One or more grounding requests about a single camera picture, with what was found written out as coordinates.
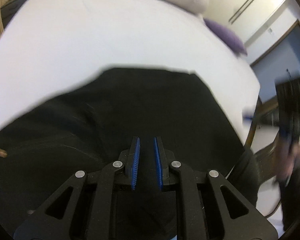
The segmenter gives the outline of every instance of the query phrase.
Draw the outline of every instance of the black sleeve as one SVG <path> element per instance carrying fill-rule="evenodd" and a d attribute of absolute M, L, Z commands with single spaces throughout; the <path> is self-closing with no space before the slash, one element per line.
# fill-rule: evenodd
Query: black sleeve
<path fill-rule="evenodd" d="M 233 167 L 228 181 L 235 186 L 252 205 L 257 205 L 259 190 L 258 166 L 251 149 L 246 149 L 241 155 L 239 161 Z"/>
<path fill-rule="evenodd" d="M 287 186 L 280 182 L 283 230 L 286 231 L 300 214 L 300 168 L 293 171 Z"/>

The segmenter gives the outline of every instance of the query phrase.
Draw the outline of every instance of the blue gripper pad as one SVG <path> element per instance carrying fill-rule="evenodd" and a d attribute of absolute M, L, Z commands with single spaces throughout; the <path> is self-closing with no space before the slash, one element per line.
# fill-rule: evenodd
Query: blue gripper pad
<path fill-rule="evenodd" d="M 139 166 L 139 158 L 140 158 L 140 138 L 137 139 L 136 148 L 134 150 L 132 168 L 131 168 L 131 188 L 135 189 L 137 184 L 137 176 L 138 176 L 138 166 Z"/>
<path fill-rule="evenodd" d="M 157 167 L 157 179 L 158 179 L 158 185 L 160 190 L 162 190 L 163 181 L 162 181 L 162 166 L 160 161 L 160 155 L 159 155 L 159 148 L 158 148 L 158 142 L 157 138 L 154 138 L 154 159 L 155 159 L 155 165 Z"/>

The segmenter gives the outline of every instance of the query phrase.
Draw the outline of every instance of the metal pin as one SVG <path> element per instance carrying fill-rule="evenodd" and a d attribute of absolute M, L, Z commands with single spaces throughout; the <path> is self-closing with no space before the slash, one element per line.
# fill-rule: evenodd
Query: metal pin
<path fill-rule="evenodd" d="M 122 166 L 122 162 L 121 161 L 115 161 L 113 164 L 112 164 L 115 168 L 120 168 Z"/>
<path fill-rule="evenodd" d="M 77 171 L 77 172 L 75 173 L 75 176 L 76 176 L 77 178 L 82 178 L 84 175 L 85 175 L 85 172 L 84 172 L 84 171 Z"/>
<path fill-rule="evenodd" d="M 211 171 L 209 171 L 209 175 L 210 175 L 211 177 L 216 178 L 216 177 L 219 176 L 219 172 L 217 172 L 217 171 L 215 171 L 215 170 L 211 170 Z"/>
<path fill-rule="evenodd" d="M 179 168 L 179 167 L 181 166 L 181 162 L 173 161 L 173 162 L 171 163 L 171 166 L 172 166 L 172 167 L 175 167 L 175 168 Z"/>

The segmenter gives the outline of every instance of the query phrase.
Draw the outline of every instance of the blue object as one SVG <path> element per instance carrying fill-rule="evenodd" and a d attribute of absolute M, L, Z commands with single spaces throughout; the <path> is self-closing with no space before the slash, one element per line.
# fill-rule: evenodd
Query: blue object
<path fill-rule="evenodd" d="M 242 117 L 242 119 L 243 119 L 243 121 L 252 121 L 253 116 L 248 116 L 248 115 L 245 116 L 245 115 L 244 115 L 244 116 Z"/>
<path fill-rule="evenodd" d="M 242 40 L 227 27 L 204 18 L 204 23 L 206 26 L 221 39 L 234 53 L 242 53 L 248 55 L 247 49 L 244 46 Z"/>
<path fill-rule="evenodd" d="M 154 138 L 154 158 L 155 158 L 155 165 L 157 167 L 157 179 L 158 179 L 158 185 L 160 190 L 162 190 L 163 181 L 162 181 L 162 166 L 160 161 L 160 154 L 159 154 L 159 148 L 158 148 L 158 142 L 157 138 Z"/>
<path fill-rule="evenodd" d="M 134 150 L 132 168 L 131 168 L 131 188 L 135 189 L 137 184 L 138 166 L 140 158 L 140 138 L 137 139 L 136 148 Z"/>

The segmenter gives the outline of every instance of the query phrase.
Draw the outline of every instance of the person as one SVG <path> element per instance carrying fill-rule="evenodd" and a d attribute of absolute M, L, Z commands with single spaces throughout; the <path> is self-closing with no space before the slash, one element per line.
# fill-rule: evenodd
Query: person
<path fill-rule="evenodd" d="M 279 182 L 283 230 L 286 231 L 300 214 L 300 144 L 279 136 L 274 151 L 274 168 Z"/>
<path fill-rule="evenodd" d="M 156 182 L 153 137 L 193 170 L 216 169 L 254 206 L 258 169 L 209 88 L 196 74 L 112 68 L 89 84 L 54 97 L 0 131 L 0 224 L 16 228 L 78 170 L 94 172 L 118 160 L 140 137 L 136 190 L 118 194 L 117 239 L 169 240 L 176 235 L 176 197 Z M 279 138 L 275 167 L 283 223 L 300 208 L 300 145 Z"/>

